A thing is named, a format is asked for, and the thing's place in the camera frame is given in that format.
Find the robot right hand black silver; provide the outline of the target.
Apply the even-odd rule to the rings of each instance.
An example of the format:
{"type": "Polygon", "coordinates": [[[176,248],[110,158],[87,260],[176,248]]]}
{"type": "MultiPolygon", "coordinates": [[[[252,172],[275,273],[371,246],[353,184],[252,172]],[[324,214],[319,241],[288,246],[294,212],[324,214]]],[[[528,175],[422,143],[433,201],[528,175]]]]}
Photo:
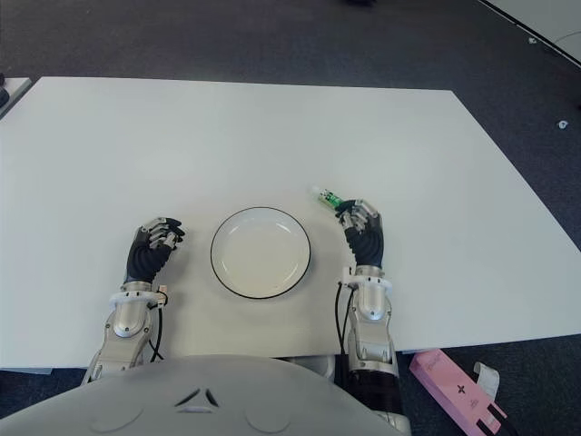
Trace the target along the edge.
{"type": "Polygon", "coordinates": [[[344,201],[335,211],[356,264],[381,269],[385,241],[380,213],[362,199],[344,201]]]}

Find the robot left hand black silver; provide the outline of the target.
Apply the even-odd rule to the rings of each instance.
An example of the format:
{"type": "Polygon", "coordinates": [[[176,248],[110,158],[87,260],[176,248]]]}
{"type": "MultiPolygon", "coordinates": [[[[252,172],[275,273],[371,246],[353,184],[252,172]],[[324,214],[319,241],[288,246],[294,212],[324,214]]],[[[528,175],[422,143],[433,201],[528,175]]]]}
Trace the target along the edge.
{"type": "Polygon", "coordinates": [[[157,273],[168,262],[171,253],[183,241],[182,223],[158,217],[141,225],[135,232],[126,261],[124,283],[153,283],[157,273]]]}

